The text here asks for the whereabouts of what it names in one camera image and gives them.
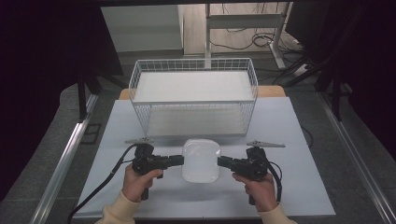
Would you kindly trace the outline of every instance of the wire basket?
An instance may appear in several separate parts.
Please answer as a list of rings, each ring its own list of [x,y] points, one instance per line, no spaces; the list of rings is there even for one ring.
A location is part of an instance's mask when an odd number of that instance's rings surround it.
[[[250,59],[139,60],[129,94],[147,137],[245,135],[257,85]]]

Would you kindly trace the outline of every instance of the metal bracket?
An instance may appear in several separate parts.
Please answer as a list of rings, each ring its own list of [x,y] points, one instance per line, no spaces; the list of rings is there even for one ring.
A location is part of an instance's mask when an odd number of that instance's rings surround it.
[[[285,147],[284,144],[266,143],[257,140],[254,140],[253,142],[248,142],[247,145],[251,147]]]
[[[125,144],[148,144],[148,143],[154,143],[154,141],[147,137],[136,138],[136,139],[125,141]]]

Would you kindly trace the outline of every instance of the white wall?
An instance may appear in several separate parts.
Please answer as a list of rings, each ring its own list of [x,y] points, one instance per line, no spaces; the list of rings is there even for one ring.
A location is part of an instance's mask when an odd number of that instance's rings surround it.
[[[182,49],[177,6],[102,7],[117,52]]]

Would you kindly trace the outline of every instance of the aluminum rail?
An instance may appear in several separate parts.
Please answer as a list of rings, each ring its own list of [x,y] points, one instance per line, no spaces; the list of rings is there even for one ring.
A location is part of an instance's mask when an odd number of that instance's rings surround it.
[[[46,190],[40,200],[40,203],[35,210],[35,213],[30,220],[30,223],[38,224],[38,223],[45,223],[47,217],[50,214],[50,210],[55,202],[56,196],[64,182],[64,178],[69,170],[70,164],[73,161],[74,155],[76,154],[78,145],[81,141],[82,135],[87,128],[87,125],[90,121],[91,114],[93,111],[93,107],[96,103],[98,96],[91,95],[87,102],[87,118],[85,118],[81,123],[78,123],[67,143],[64,153],[60,158],[58,165],[53,172],[52,178],[50,179]]]
[[[332,113],[332,109],[330,107],[331,103],[329,99],[323,92],[319,92],[318,97],[326,110],[332,126],[340,137],[349,158],[355,166],[364,187],[366,187],[370,197],[372,198],[375,207],[379,212],[379,215],[384,220],[384,223],[395,224],[396,216],[389,205],[387,197],[385,196],[382,189],[379,187],[378,183],[375,181],[369,168],[366,166],[363,158],[361,157],[361,154],[359,153],[352,139],[349,137],[349,134],[347,133],[347,130],[345,129],[343,123],[341,121],[338,121],[338,119]]]

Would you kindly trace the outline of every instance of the person's left hand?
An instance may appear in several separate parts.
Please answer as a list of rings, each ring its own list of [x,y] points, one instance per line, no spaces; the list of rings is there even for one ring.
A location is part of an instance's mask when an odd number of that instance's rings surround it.
[[[146,175],[139,175],[134,172],[132,164],[130,164],[125,167],[122,193],[129,201],[140,203],[143,191],[151,188],[152,179],[160,176],[162,173],[163,170],[153,170],[148,172]]]

